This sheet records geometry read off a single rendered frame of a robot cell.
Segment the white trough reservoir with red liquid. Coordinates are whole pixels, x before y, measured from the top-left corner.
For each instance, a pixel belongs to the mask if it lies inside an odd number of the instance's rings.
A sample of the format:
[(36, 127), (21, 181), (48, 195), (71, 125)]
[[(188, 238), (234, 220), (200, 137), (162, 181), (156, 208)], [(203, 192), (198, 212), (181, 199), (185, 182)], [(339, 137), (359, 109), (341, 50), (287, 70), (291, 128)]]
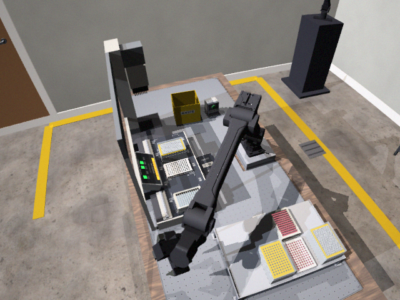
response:
[(300, 236), (301, 232), (287, 207), (271, 211), (267, 216), (282, 242)]

